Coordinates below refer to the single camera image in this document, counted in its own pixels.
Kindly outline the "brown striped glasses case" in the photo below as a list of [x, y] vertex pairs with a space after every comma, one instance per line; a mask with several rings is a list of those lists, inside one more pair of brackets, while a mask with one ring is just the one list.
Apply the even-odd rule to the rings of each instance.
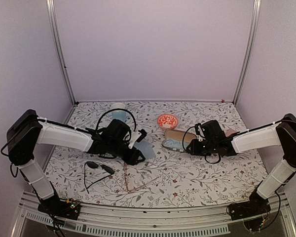
[[173, 139], [173, 140], [178, 140], [182, 141], [182, 146], [184, 147], [184, 142], [190, 143], [191, 140], [196, 139], [196, 135], [185, 132], [185, 131], [180, 131], [176, 129], [168, 129], [165, 131], [164, 137], [166, 139]]

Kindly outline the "clear pink frame glasses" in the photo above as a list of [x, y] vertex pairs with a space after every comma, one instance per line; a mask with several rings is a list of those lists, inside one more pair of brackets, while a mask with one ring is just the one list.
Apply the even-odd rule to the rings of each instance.
[[129, 194], [146, 189], [157, 180], [157, 176], [150, 170], [140, 170], [126, 163], [123, 166], [123, 178]]

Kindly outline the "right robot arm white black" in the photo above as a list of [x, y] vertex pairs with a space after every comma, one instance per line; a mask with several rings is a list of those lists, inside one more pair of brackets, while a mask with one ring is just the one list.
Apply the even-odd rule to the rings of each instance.
[[281, 120], [229, 136], [222, 131], [216, 120], [198, 123], [194, 129], [197, 137], [183, 147], [185, 152], [194, 156], [206, 158], [217, 154], [222, 158], [271, 146], [282, 148], [282, 160], [259, 183], [245, 205], [249, 215], [261, 211], [267, 199], [296, 173], [296, 117], [293, 114], [286, 114]]

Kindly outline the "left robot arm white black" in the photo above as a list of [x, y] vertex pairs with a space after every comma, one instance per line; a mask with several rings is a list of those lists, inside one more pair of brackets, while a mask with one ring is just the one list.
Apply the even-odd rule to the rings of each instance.
[[134, 145], [146, 135], [145, 130], [131, 128], [115, 118], [107, 127], [96, 124], [95, 129], [79, 129], [41, 118], [35, 110], [29, 109], [7, 131], [7, 142], [0, 152], [21, 171], [38, 197], [44, 200], [44, 206], [52, 214], [60, 214], [63, 203], [56, 198], [56, 191], [34, 158], [37, 144], [72, 148], [102, 158], [109, 154], [128, 165], [136, 165], [145, 161], [145, 156]]

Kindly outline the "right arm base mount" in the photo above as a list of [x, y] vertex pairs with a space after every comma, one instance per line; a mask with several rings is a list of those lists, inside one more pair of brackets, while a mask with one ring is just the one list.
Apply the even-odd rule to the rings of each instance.
[[271, 208], [268, 203], [268, 199], [262, 198], [254, 190], [249, 200], [245, 202], [234, 202], [227, 206], [226, 213], [232, 220], [245, 219], [254, 217], [256, 215], [266, 214], [266, 217], [259, 217], [257, 219], [251, 219], [244, 221], [245, 228], [250, 232], [259, 232], [263, 229], [266, 223], [266, 219], [269, 216]]

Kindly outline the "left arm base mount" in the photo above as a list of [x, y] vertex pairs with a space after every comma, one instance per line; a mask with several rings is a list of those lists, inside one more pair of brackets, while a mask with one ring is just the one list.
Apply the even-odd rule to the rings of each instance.
[[80, 214], [81, 205], [78, 200], [61, 200], [57, 194], [47, 199], [39, 196], [38, 211], [44, 212], [52, 217], [63, 217], [71, 220], [77, 220]]

